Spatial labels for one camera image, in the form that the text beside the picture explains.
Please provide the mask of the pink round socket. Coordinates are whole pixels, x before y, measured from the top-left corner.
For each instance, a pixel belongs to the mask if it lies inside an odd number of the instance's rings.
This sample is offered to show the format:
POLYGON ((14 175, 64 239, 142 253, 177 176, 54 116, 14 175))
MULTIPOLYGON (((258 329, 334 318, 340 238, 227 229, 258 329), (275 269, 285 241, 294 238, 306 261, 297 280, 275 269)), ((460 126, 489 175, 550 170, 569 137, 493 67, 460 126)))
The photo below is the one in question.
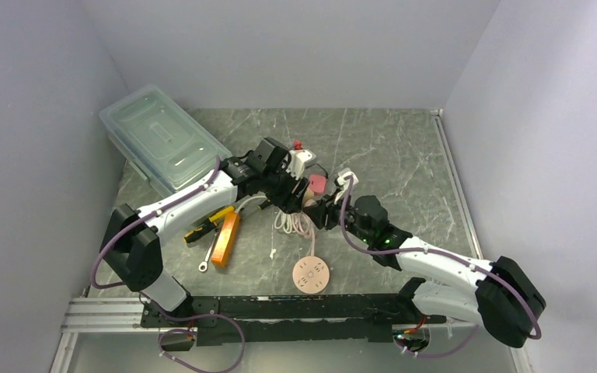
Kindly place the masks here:
POLYGON ((324 291, 330 280, 330 268, 317 256, 301 258, 292 270, 296 288, 304 294, 315 295, 324 291))

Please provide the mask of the beige cube socket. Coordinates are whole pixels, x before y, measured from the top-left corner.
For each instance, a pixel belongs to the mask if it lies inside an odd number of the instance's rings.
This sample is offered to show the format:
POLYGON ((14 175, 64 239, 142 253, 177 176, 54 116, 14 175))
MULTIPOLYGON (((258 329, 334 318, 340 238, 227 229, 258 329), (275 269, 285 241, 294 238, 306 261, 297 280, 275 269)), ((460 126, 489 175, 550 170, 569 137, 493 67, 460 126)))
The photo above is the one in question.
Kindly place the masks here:
POLYGON ((305 193, 303 194, 303 198, 302 198, 302 206, 303 207, 309 207, 309 206, 313 206, 317 204, 317 198, 318 195, 311 190, 310 188, 307 188, 305 190, 305 193))

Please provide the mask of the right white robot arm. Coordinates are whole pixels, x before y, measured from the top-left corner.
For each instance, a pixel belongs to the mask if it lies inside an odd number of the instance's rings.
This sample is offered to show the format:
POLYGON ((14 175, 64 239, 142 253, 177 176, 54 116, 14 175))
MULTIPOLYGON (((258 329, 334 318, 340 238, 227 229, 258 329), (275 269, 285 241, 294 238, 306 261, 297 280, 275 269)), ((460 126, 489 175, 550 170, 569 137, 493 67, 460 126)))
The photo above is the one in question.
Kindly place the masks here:
POLYGON ((318 229, 339 228, 347 244, 378 264, 413 275, 397 294, 404 321, 447 316, 482 326, 515 348, 542 337, 546 301, 513 259, 475 259, 434 246, 392 224, 372 195, 355 202, 325 196, 306 202, 303 211, 318 229))

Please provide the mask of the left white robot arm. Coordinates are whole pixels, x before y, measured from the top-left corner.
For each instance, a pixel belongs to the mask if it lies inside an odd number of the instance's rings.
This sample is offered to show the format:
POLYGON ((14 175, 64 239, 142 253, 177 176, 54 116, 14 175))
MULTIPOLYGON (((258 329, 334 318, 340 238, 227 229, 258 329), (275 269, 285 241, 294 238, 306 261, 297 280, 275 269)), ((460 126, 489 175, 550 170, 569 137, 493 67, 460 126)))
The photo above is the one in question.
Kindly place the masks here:
POLYGON ((169 239, 210 213, 244 197, 263 194, 284 213, 298 213, 309 186, 305 171, 316 164, 307 149, 289 149, 273 138, 264 138, 242 157, 216 159, 215 167, 201 180, 158 202, 113 210, 98 257, 90 275, 95 289, 105 287, 96 279, 102 261, 125 286, 152 300, 172 326, 186 324, 194 314, 190 292, 165 268, 162 247, 169 239))

